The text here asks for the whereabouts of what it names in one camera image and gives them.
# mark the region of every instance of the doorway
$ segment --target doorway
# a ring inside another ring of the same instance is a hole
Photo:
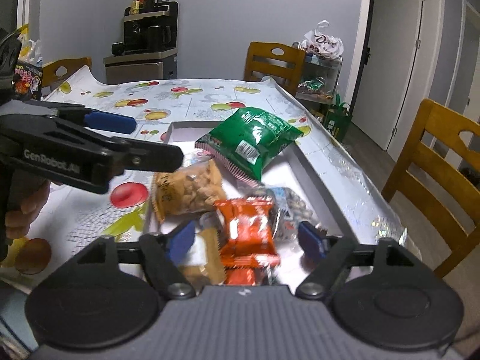
[[[467,0],[463,0],[457,61],[445,106],[474,121],[480,119],[480,13]],[[480,137],[464,131],[460,138],[469,149],[479,151]],[[435,138],[430,147],[454,168],[469,166]]]
[[[352,122],[395,161],[421,100],[430,93],[444,4],[445,0],[373,0],[368,17],[361,15],[366,31],[351,95]]]

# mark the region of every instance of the fruit-patterned tablecloth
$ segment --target fruit-patterned tablecloth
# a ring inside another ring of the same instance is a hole
[[[95,80],[88,67],[83,67],[46,100],[132,116],[137,128],[129,137],[151,142],[161,142],[174,121],[224,120],[237,108],[264,109],[303,132],[296,144],[341,208],[359,242],[373,244],[385,235],[405,239],[406,231],[397,216],[363,171],[318,121],[272,79],[176,79],[105,85]],[[28,234],[28,238],[49,242],[52,257],[48,266],[30,276],[20,274],[15,267],[0,268],[0,278],[28,291],[102,233],[118,240],[136,240],[146,217],[146,190],[151,178],[151,173],[127,171],[112,180],[106,195],[52,185],[49,201]],[[130,199],[135,196],[135,202],[124,202],[125,195]]]

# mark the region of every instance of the logo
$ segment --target logo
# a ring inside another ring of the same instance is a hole
[[[27,160],[32,160],[35,162],[40,162],[41,164],[48,165],[49,167],[61,169],[70,173],[80,174],[80,166],[75,163],[59,161],[54,158],[47,157],[44,154],[35,154],[28,149],[23,150],[23,157],[25,157]]]

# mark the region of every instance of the barcode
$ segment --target barcode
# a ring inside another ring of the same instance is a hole
[[[255,165],[257,158],[260,156],[258,150],[244,140],[238,144],[235,152],[252,165]]]

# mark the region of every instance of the black circular disc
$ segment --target black circular disc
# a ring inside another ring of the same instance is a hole
[[[354,279],[333,296],[335,318],[353,336],[384,349],[420,351],[450,343],[462,323],[462,301],[447,285],[421,288],[413,282]]]
[[[146,329],[158,316],[159,301],[146,282],[118,273],[104,282],[39,286],[28,297],[25,312],[42,342],[93,350],[119,344]]]

